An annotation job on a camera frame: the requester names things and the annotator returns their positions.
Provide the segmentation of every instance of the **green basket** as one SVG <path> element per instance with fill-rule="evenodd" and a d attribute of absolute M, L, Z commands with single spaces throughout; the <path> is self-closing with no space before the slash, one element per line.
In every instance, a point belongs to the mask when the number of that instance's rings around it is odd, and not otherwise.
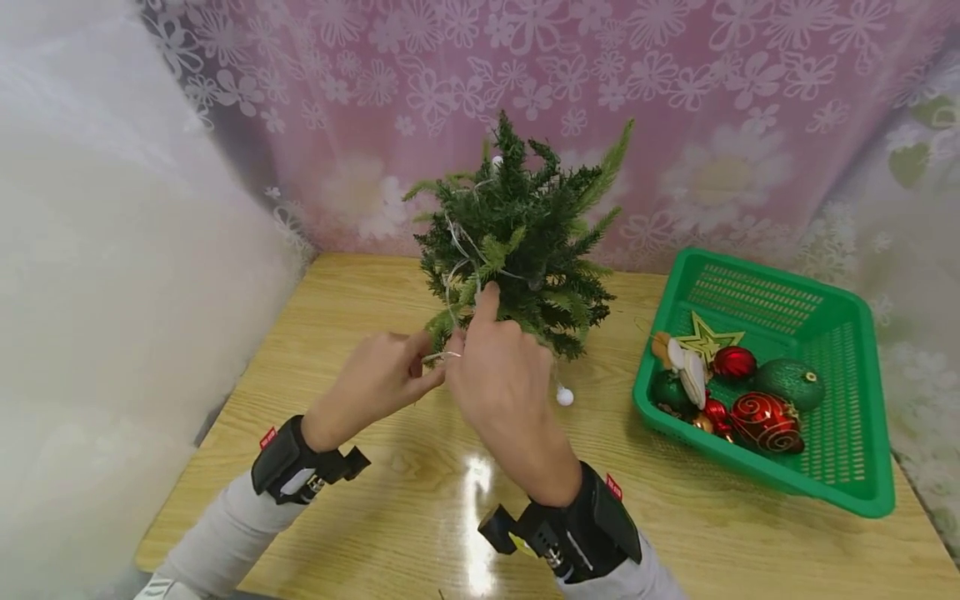
<path fill-rule="evenodd" d="M 653 429 L 721 465 L 781 492 L 819 498 L 860 516 L 894 510 L 883 392 L 870 308 L 855 294 L 807 277 L 723 254 L 687 249 L 670 272 L 651 334 L 693 333 L 691 311 L 716 332 L 744 331 L 740 344 L 759 364 L 790 357 L 824 379 L 827 397 L 801 415 L 806 444 L 797 455 L 758 454 L 663 413 L 648 398 L 660 361 L 650 340 L 634 384 L 634 404 Z M 709 383 L 728 407 L 744 391 Z"/>

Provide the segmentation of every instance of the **left hand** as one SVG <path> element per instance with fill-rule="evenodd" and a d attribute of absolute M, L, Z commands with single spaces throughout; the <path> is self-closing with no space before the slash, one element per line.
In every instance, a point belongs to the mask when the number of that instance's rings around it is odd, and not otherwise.
<path fill-rule="evenodd" d="M 361 342 L 326 394 L 303 416 L 303 438 L 315 452 L 344 444 L 368 425 L 389 417 L 444 383 L 444 365 L 424 373 L 430 334 L 377 333 Z"/>

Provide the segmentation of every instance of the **table surface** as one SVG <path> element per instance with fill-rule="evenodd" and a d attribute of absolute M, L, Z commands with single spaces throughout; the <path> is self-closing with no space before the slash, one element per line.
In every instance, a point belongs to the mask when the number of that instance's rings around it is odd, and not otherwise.
<path fill-rule="evenodd" d="M 609 471 L 624 503 L 692 598 L 957 598 L 960 575 L 895 466 L 896 511 L 881 520 L 767 490 L 643 427 L 631 401 L 665 277 L 616 274 L 610 316 L 588 354 L 563 365 L 557 406 L 574 448 Z M 324 254 L 244 373 L 137 551 L 154 570 L 206 505 L 250 467 L 273 425 L 302 412 L 353 347 L 410 332 L 440 309 L 415 260 Z M 549 569 L 496 555 L 476 533 L 523 494 L 461 421 L 445 389 L 354 440 L 372 466 L 326 488 L 241 589 L 317 598 L 552 598 Z"/>

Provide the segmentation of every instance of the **artificial pine tree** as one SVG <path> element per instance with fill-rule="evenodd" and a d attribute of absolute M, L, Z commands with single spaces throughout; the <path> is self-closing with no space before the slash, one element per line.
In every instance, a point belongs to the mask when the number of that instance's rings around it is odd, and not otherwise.
<path fill-rule="evenodd" d="M 466 328 L 476 294 L 488 281 L 500 286 L 499 319 L 512 319 L 567 360 L 584 353 L 587 331 L 599 324 L 614 296 L 601 277 L 610 270 L 584 258 L 620 211 L 593 227 L 584 214 L 607 192 L 623 162 L 634 121 L 598 166 L 562 169 L 544 143 L 525 144 L 500 112 L 491 158 L 484 144 L 476 172 L 415 184 L 404 200 L 431 192 L 440 209 L 418 217 L 430 224 L 416 235 L 420 265 L 434 296 L 447 308 L 426 326 L 434 349 L 443 349 L 455 323 Z M 527 169 L 527 147 L 542 165 Z"/>

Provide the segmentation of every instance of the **gray sleeve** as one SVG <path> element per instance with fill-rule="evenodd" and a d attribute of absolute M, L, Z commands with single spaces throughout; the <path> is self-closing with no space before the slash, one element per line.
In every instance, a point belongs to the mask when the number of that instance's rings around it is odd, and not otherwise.
<path fill-rule="evenodd" d="M 230 595 L 277 534 L 306 507 L 277 506 L 253 491 L 250 472 L 234 479 L 206 508 L 137 598 L 207 600 Z M 566 600 L 685 600 L 653 546 L 640 535 L 643 561 L 627 561 L 603 579 L 568 585 L 558 581 Z"/>
<path fill-rule="evenodd" d="M 557 585 L 566 600 L 686 600 L 669 569 L 650 542 L 640 534 L 643 560 L 640 564 L 627 560 L 603 579 L 568 585 Z"/>
<path fill-rule="evenodd" d="M 246 471 L 206 508 L 156 575 L 187 586 L 199 598 L 226 597 L 276 535 L 293 524 L 305 508 L 293 503 L 277 506 L 269 495 L 256 495 Z"/>

